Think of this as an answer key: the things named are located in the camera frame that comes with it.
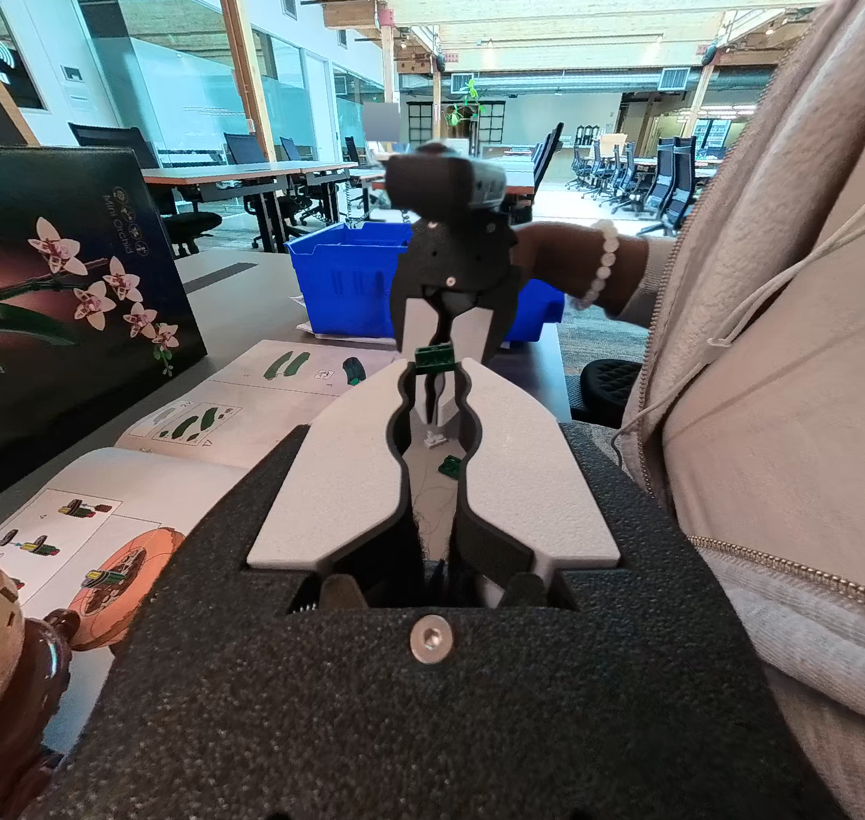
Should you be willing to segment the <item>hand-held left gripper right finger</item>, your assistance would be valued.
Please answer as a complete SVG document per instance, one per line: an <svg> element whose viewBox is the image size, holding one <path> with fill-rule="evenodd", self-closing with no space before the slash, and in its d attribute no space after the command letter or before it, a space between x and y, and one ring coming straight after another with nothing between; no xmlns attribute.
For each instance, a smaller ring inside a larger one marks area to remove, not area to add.
<svg viewBox="0 0 865 820"><path fill-rule="evenodd" d="M619 548L556 417L480 362L455 380L466 455L454 543L481 575L610 568Z"/></svg>

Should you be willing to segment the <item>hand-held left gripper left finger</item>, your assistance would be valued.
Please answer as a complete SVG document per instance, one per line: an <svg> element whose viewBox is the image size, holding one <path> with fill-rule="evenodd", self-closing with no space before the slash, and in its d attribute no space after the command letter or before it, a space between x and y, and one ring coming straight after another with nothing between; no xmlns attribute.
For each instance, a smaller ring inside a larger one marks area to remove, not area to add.
<svg viewBox="0 0 865 820"><path fill-rule="evenodd" d="M248 552L256 569L329 571L384 532L408 502L395 425L410 408L409 361L397 358L309 425Z"/></svg>

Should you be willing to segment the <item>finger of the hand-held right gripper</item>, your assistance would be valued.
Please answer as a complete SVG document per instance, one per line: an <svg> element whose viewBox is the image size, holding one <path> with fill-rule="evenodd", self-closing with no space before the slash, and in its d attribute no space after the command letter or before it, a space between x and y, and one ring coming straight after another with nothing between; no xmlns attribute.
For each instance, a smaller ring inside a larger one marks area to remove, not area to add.
<svg viewBox="0 0 865 820"><path fill-rule="evenodd" d="M405 302L403 328L403 355L410 362L416 361L416 350L434 344L438 331L438 312L425 299L409 298ZM414 409L421 423L441 423L440 400L443 393L443 376L421 374L418 366L414 371Z"/></svg>
<svg viewBox="0 0 865 820"><path fill-rule="evenodd" d="M492 310L467 310L451 321L447 339L455 362L464 358L481 362L492 324ZM456 415L456 384L453 371L436 376L436 427L444 428Z"/></svg>

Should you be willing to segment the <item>person's right forearm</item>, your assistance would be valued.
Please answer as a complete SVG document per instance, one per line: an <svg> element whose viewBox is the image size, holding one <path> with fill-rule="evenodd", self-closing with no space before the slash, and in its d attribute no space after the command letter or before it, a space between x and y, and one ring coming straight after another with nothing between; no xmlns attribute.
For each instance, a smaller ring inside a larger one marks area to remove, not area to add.
<svg viewBox="0 0 865 820"><path fill-rule="evenodd" d="M615 261L604 288L598 297L598 306L607 317L618 318L643 280L650 256L650 244L642 237L619 236Z"/></svg>

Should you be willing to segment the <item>long wooden office desk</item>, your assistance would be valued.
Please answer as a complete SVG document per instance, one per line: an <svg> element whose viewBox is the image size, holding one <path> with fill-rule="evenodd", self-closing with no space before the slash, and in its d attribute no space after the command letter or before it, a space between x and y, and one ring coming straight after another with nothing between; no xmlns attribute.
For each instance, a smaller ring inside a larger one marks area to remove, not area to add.
<svg viewBox="0 0 865 820"><path fill-rule="evenodd" d="M481 159L502 166L506 175L506 195L529 197L535 194L533 149L508 145L483 145Z"/></svg>
<svg viewBox="0 0 865 820"><path fill-rule="evenodd" d="M180 168L145 168L146 184L190 188L203 203L231 198L257 199L257 218L261 244L265 252L287 253L287 225L278 204L278 194L293 185L323 188L325 216L338 219L336 185L348 181L358 166L350 161L276 162L227 166L192 166Z"/></svg>

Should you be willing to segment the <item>grey desk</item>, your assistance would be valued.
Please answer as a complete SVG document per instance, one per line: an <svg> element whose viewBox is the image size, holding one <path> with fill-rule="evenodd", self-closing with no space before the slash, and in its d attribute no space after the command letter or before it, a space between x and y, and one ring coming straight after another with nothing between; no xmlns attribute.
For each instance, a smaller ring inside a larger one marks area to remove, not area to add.
<svg viewBox="0 0 865 820"><path fill-rule="evenodd" d="M179 271L193 313L203 328L211 358L208 362L197 363L183 375L179 388L157 391L157 398L167 403L188 393L205 380L206 374L220 370L222 364L247 352L255 342L276 341L278 327L269 321L270 316L287 316L288 331L293 331L300 313L300 307L288 300L298 293L297 282L288 263L276 256L242 258L238 253L211 253L194 256L191 263L182 263ZM95 438L100 449L109 447L108 443L119 429L132 421L131 415L130 411L124 412L121 423L109 426L109 436ZM59 456L2 490L2 513L16 512L71 463ZM95 790L107 786L112 769L103 765L90 777L81 773L66 790L58 793L56 782L62 778L61 762L49 788L28 805L20 818L84 818L86 815L103 818L337 818L341 815L338 807L346 811L344 817L362 816L362 811L369 808L374 809L373 816L378 816L377 811L389 808L397 818L570 818L574 810L572 806L561 804L560 796L553 793L553 757L542 745L532 747L527 735L516 736L517 725L529 724L527 711L516 714L514 721L500 719L499 723L505 725L501 734L503 741L508 737L514 739L509 746L496 742L487 744L479 748L481 752L477 757L472 757L465 739L454 748L453 754L443 750L435 752L432 758L439 761L439 781L427 793L432 801L425 807L419 801L418 774L411 782L407 804L398 804L396 791L389 793L390 799L386 794L376 793L376 789L382 787L380 783L373 784L371 792L363 799L351 792L359 784L345 781L337 782L337 788L343 790L342 800L324 791L278 794L277 772L304 771L308 784L314 784L312 773L323 771L323 761L337 758L336 748L316 754L314 739L302 736L300 728L293 729L287 737L283 755L271 760L265 757L264 748L255 754L250 731L213 736L215 748L236 750L235 757L239 761L260 761L261 765L241 770L234 782L229 781L227 771L214 771L214 765L203 766L200 793L192 793L193 775L185 778L181 761L203 760L203 756L194 752L192 742L185 741L187 736L203 734L202 716L202 710L198 716L189 715L192 723L182 729L180 712L172 713L170 722L174 730L168 735L167 748L146 749L140 767L133 761L124 761L122 771L129 772L134 781L103 811L96 809ZM64 761L69 752L64 753Z"/></svg>

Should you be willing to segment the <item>person's right hand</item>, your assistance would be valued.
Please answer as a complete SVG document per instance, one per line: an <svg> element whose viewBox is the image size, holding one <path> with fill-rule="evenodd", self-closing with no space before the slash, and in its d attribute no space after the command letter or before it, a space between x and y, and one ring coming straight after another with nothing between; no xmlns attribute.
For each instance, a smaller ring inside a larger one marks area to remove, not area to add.
<svg viewBox="0 0 865 820"><path fill-rule="evenodd" d="M585 298L605 255L601 231L564 222L529 222L512 231L510 259L521 285L538 280L575 299Z"/></svg>

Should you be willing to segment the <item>blue plastic bin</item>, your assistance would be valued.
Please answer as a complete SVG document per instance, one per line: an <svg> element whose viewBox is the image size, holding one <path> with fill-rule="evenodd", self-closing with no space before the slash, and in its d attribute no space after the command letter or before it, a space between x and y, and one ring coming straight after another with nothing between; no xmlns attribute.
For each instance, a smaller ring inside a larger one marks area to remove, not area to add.
<svg viewBox="0 0 865 820"><path fill-rule="evenodd" d="M405 223L338 223L294 239L288 249L306 302L368 295L387 296L389 304L398 258L412 233Z"/></svg>

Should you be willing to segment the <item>white paper sheet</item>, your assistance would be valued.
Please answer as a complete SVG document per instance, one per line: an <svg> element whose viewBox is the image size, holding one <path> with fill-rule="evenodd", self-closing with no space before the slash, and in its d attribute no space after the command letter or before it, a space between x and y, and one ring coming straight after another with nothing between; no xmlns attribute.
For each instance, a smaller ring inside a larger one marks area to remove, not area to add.
<svg viewBox="0 0 865 820"><path fill-rule="evenodd" d="M395 346L387 296L324 296L308 303L296 294L288 300L306 313L298 329L318 339Z"/></svg>

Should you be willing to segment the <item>black mesh chair seat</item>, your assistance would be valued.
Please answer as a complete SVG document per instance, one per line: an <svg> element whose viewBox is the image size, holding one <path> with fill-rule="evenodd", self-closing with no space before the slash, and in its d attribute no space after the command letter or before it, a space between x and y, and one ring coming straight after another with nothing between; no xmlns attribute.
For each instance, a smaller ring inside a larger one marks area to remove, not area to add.
<svg viewBox="0 0 865 820"><path fill-rule="evenodd" d="M591 423L619 429L642 371L642 364L621 359L596 359L579 374L580 398Z"/></svg>

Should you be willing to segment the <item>open instruction booklet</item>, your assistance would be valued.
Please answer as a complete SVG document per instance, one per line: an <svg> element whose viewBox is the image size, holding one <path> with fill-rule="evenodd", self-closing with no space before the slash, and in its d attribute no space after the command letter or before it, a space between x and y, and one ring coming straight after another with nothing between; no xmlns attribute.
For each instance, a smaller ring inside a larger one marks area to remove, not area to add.
<svg viewBox="0 0 865 820"><path fill-rule="evenodd" d="M2 513L1 567L24 615L81 620L42 737L50 750L73 747L139 605L193 528L292 429L396 357L263 340Z"/></svg>

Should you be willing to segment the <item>green hanging plant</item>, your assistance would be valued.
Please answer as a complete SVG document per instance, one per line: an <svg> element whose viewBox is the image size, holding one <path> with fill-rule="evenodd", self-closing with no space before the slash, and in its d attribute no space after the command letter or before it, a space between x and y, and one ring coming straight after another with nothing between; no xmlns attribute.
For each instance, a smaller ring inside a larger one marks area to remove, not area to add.
<svg viewBox="0 0 865 820"><path fill-rule="evenodd" d="M474 77L469 77L463 88L461 99L445 115L449 127L459 128L463 123L478 122L484 112Z"/></svg>

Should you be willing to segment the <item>row of black chairs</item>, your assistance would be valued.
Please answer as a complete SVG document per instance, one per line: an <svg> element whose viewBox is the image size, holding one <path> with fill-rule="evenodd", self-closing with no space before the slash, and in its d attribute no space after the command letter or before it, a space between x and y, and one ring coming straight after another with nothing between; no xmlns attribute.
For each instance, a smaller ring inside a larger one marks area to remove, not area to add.
<svg viewBox="0 0 865 820"><path fill-rule="evenodd" d="M678 235L701 190L715 176L718 159L698 159L693 137L661 139L654 155L637 155L636 146L623 134L578 130L574 138L572 179L577 190L610 209L611 215L632 212L647 219L641 234Z"/></svg>

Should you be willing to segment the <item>grey zip hoodie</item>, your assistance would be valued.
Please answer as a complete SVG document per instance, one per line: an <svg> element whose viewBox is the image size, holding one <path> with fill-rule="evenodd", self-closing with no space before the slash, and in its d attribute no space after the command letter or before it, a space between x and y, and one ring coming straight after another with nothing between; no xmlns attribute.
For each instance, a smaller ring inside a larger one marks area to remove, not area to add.
<svg viewBox="0 0 865 820"><path fill-rule="evenodd" d="M617 434L762 661L792 736L863 818L864 0L776 70L622 320L650 329Z"/></svg>

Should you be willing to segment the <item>black orchid printed box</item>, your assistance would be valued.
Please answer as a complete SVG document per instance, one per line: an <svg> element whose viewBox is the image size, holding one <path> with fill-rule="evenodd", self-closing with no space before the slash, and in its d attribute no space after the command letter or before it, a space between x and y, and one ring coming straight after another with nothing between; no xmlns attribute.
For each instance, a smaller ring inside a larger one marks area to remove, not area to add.
<svg viewBox="0 0 865 820"><path fill-rule="evenodd" d="M3 146L2 490L207 353L132 152Z"/></svg>

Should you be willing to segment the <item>pink brick flower pot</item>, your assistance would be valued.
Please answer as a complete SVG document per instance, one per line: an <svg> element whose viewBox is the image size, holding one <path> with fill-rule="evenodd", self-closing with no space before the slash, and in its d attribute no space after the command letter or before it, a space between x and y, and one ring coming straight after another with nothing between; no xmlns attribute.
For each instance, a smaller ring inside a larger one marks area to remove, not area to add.
<svg viewBox="0 0 865 820"><path fill-rule="evenodd" d="M28 619L16 581L1 574L1 817L20 818L64 761L44 730L70 681L71 641L81 624L70 609Z"/></svg>

